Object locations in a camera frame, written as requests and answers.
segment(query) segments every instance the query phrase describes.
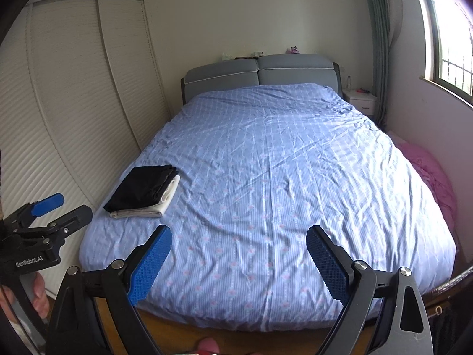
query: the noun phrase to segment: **nightstand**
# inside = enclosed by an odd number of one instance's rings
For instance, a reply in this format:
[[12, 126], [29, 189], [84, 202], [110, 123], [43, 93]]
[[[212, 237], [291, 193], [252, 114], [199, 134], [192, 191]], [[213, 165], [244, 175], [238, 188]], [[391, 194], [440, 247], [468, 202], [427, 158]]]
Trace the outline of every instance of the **nightstand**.
[[375, 114], [378, 98], [371, 93], [358, 93], [355, 89], [344, 90], [344, 99], [370, 119]]

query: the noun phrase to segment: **folded clothes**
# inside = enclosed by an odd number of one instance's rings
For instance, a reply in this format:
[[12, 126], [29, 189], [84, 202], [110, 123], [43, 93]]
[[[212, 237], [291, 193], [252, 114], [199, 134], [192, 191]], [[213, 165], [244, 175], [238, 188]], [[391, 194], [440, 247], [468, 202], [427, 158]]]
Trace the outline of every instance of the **folded clothes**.
[[171, 165], [134, 167], [103, 208], [114, 212], [156, 205], [178, 173]]
[[174, 194], [176, 193], [179, 180], [181, 180], [181, 177], [179, 175], [176, 175], [171, 181], [171, 184], [166, 188], [158, 204], [139, 209], [123, 209], [121, 211], [113, 211], [110, 212], [110, 216], [115, 219], [128, 218], [131, 216], [160, 218], [162, 215], [164, 215], [164, 212], [166, 212], [167, 207], [169, 207], [169, 205], [171, 204]]

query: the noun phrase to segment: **window frame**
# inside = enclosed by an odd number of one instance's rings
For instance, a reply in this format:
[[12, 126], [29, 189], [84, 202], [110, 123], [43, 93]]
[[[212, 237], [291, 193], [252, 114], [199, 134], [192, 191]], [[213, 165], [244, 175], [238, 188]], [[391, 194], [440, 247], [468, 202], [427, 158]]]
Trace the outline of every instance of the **window frame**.
[[429, 9], [430, 22], [432, 26], [432, 38], [433, 38], [433, 43], [434, 43], [433, 44], [434, 45], [434, 74], [433, 74], [432, 81], [438, 85], [443, 86], [446, 90], [456, 94], [457, 96], [465, 100], [467, 103], [473, 104], [472, 95], [469, 95], [467, 92], [463, 91], [463, 89], [460, 89], [457, 86], [449, 83], [448, 81], [444, 80], [440, 76], [440, 63], [442, 61], [441, 56], [440, 56], [440, 29], [437, 23], [437, 14], [435, 12], [434, 0], [426, 0], [426, 2], [427, 2], [427, 7]]

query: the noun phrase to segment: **folded white clothing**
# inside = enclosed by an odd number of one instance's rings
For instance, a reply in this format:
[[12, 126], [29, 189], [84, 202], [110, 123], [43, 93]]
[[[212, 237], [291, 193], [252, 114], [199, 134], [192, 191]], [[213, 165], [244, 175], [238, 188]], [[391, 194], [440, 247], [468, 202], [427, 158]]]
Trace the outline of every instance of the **folded white clothing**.
[[139, 216], [144, 218], [160, 218], [166, 212], [167, 207], [171, 204], [171, 201], [176, 193], [177, 185], [179, 184], [181, 177], [176, 175], [176, 177], [171, 181], [169, 186], [163, 193], [161, 200], [158, 204], [152, 205], [150, 207], [138, 208], [138, 209], [122, 209], [121, 211], [110, 212], [110, 216], [114, 219], [128, 218], [131, 216]]

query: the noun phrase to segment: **finger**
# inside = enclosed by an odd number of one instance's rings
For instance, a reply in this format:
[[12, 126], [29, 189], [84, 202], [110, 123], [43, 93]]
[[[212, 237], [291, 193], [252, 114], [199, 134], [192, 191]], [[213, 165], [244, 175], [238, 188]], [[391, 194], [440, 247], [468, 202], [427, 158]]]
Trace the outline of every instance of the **finger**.
[[[3, 286], [3, 292], [5, 293], [10, 304], [15, 301], [15, 295], [13, 294], [13, 291], [10, 288]], [[1, 291], [0, 291], [0, 300], [5, 301], [3, 297], [3, 293]]]
[[[8, 299], [8, 302], [5, 300], [3, 296], [3, 292], [5, 293]], [[10, 309], [10, 304], [15, 301], [15, 295], [13, 294], [12, 290], [8, 287], [3, 287], [3, 292], [0, 290], [0, 307], [1, 309], [3, 309], [3, 312], [5, 313], [8, 320], [16, 323], [17, 319], [15, 318], [15, 315]]]
[[33, 308], [36, 310], [36, 312], [42, 319], [48, 316], [49, 300], [46, 294], [43, 294], [41, 298], [35, 298], [32, 304], [33, 304]]
[[44, 279], [39, 272], [36, 272], [35, 281], [33, 282], [33, 293], [41, 298], [46, 292], [46, 286], [44, 285]]

